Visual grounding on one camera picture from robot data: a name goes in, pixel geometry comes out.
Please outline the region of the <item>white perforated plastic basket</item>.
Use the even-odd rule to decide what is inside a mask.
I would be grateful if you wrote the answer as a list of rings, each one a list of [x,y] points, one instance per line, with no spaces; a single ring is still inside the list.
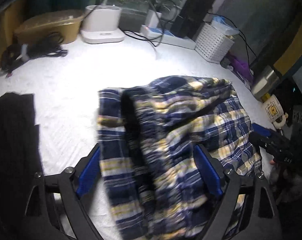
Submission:
[[[219,64],[233,45],[232,39],[205,23],[195,41],[195,51],[206,61]]]

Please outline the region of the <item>blue yellow plaid pants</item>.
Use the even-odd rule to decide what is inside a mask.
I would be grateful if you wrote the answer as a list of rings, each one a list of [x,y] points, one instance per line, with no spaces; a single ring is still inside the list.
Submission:
[[[254,176],[251,121],[224,79],[168,76],[99,92],[99,166],[123,239],[190,239],[213,209],[194,161],[203,144],[225,168]]]

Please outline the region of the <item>brown oval lidded box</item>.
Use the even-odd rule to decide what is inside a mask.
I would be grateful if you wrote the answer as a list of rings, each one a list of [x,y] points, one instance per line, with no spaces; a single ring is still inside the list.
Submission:
[[[26,20],[14,31],[20,44],[34,44],[52,33],[60,33],[62,44],[76,40],[83,20],[82,10],[47,12]]]

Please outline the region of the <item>stainless steel tumbler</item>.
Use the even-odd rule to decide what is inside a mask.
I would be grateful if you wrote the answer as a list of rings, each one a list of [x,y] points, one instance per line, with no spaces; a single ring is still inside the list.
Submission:
[[[255,78],[251,86],[251,94],[258,101],[262,101],[262,97],[269,93],[280,82],[282,74],[274,67],[267,65],[262,72]]]

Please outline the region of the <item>white desk lamp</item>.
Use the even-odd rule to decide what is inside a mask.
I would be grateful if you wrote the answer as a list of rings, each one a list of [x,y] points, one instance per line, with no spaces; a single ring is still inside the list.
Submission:
[[[88,5],[80,28],[80,35],[89,44],[114,43],[124,40],[125,34],[119,29],[122,8],[107,5],[108,0],[95,0]]]

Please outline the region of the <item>black folded garment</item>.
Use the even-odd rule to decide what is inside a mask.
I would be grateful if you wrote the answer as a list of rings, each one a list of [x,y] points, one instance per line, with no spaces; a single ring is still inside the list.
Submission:
[[[31,183],[41,172],[33,94],[0,97],[0,239],[18,239]]]

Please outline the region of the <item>cardboard box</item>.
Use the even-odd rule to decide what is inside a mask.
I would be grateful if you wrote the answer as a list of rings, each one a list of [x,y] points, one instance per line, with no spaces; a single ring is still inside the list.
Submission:
[[[25,0],[16,0],[0,13],[0,61],[1,55],[13,43],[15,29],[24,21]]]

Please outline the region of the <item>blue plastic bag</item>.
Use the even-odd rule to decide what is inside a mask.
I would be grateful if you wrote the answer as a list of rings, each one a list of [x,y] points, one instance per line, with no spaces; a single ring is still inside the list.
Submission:
[[[240,33],[238,28],[228,25],[221,16],[214,16],[211,21],[211,26],[225,36],[233,36]]]

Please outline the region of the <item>white power strip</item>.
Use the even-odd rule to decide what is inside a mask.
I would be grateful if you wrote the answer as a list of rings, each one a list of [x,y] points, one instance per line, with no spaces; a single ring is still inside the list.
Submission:
[[[195,49],[195,42],[186,37],[186,38],[179,38],[174,36],[170,31],[165,30],[164,34],[162,33],[162,29],[159,28],[150,28],[145,25],[141,25],[140,33],[147,39],[159,42],[161,41],[164,44],[169,44],[173,46],[178,46],[186,49]]]

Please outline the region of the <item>white charger block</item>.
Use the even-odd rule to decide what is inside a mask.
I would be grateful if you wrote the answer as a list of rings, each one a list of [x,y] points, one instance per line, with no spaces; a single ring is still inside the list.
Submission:
[[[148,10],[144,25],[149,28],[157,28],[161,16],[162,13],[160,12],[154,12],[153,10]]]

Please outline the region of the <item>white bear cartoon mug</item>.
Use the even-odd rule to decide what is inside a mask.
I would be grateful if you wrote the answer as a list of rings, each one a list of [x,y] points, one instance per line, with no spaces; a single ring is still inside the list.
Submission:
[[[263,103],[263,109],[265,110],[269,121],[276,129],[281,129],[286,124],[288,114],[284,112],[275,95],[272,95]]]

